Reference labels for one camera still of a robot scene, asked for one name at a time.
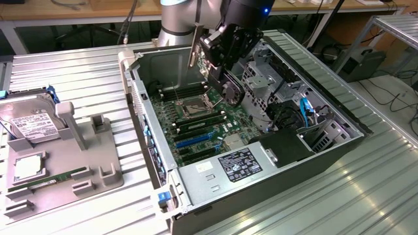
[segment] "blue cable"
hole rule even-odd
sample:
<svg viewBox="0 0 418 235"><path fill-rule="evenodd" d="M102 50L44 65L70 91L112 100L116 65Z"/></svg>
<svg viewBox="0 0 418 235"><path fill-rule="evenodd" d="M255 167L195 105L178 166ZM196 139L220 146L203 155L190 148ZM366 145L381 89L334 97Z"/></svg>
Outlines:
<svg viewBox="0 0 418 235"><path fill-rule="evenodd" d="M311 105L311 103L309 102L309 100L307 100L306 97L303 97L303 98L301 99L299 106L301 106L301 113L302 113L302 116L303 116L303 119L305 119L305 126L309 127L307 116L306 116L306 110L311 111L313 113L315 112L315 110L314 110L314 107L313 107L313 105Z"/></svg>

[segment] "cardboard box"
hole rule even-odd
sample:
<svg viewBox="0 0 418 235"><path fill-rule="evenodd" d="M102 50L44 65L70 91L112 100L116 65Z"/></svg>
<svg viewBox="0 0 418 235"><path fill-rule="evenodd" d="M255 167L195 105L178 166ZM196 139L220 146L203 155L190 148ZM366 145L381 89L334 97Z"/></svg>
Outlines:
<svg viewBox="0 0 418 235"><path fill-rule="evenodd" d="M91 8L94 11L131 9L134 0L90 0Z"/></svg>

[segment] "power supply label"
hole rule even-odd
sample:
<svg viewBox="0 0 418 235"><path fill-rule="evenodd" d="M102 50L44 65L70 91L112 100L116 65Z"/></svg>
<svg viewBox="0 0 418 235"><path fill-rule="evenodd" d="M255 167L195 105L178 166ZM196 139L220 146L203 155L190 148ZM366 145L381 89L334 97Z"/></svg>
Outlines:
<svg viewBox="0 0 418 235"><path fill-rule="evenodd" d="M263 170L249 148L218 159L231 182L237 182Z"/></svg>
<svg viewBox="0 0 418 235"><path fill-rule="evenodd" d="M28 140L59 133L48 114L15 118L11 122Z"/></svg>

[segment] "blue connector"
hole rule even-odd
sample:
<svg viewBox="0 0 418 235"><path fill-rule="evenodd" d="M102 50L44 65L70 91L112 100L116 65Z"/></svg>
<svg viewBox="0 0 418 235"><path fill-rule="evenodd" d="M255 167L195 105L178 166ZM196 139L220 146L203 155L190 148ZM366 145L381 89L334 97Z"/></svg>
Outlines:
<svg viewBox="0 0 418 235"><path fill-rule="evenodd" d="M309 127L307 116L306 116L306 110L311 111L313 113L315 112L315 110L314 110L314 107L313 107L313 105L311 105L311 103L309 102L309 100L307 100L306 97L303 97L303 98L301 99L299 106L301 106L302 116L303 116L303 119L305 119L305 126Z"/></svg>
<svg viewBox="0 0 418 235"><path fill-rule="evenodd" d="M50 85L50 86L47 87L47 91L50 92L50 94L51 94L51 96L52 96L54 102L55 102L56 104L59 104L59 103L60 103L60 100L59 100L58 94L55 93L55 88L54 88L54 86Z"/></svg>
<svg viewBox="0 0 418 235"><path fill-rule="evenodd" d="M216 152L219 151L220 146L222 146L222 142L220 142L219 144L216 144L216 145L215 145L215 150L216 150Z"/></svg>
<svg viewBox="0 0 418 235"><path fill-rule="evenodd" d="M7 91L0 91L0 99L5 99L7 98Z"/></svg>
<svg viewBox="0 0 418 235"><path fill-rule="evenodd" d="M195 143L199 143L199 142L203 142L203 141L207 141L211 139L211 137L214 136L215 134L215 131L207 133L204 136L200 136L200 137L196 137L191 140L187 140L187 141L183 141L180 143L176 144L176 148L183 148L183 147L187 147Z"/></svg>
<svg viewBox="0 0 418 235"><path fill-rule="evenodd" d="M159 194L158 194L158 199L159 199L159 201L158 201L159 204L167 202L167 201L171 199L171 194L170 194L170 192L167 191L167 192L159 193Z"/></svg>

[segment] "blue pcie slot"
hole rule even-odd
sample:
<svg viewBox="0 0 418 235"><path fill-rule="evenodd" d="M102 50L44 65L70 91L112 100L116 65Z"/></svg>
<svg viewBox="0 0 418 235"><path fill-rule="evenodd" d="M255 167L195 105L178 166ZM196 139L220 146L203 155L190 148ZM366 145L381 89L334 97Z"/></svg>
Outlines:
<svg viewBox="0 0 418 235"><path fill-rule="evenodd" d="M199 142L203 142L203 141L207 141L211 139L212 135L214 135L215 131L207 133L206 135L200 136L200 137L196 137L191 140L187 140L187 141L183 141L180 143L176 143L176 148L183 148L183 147L187 147L192 144L196 144Z"/></svg>

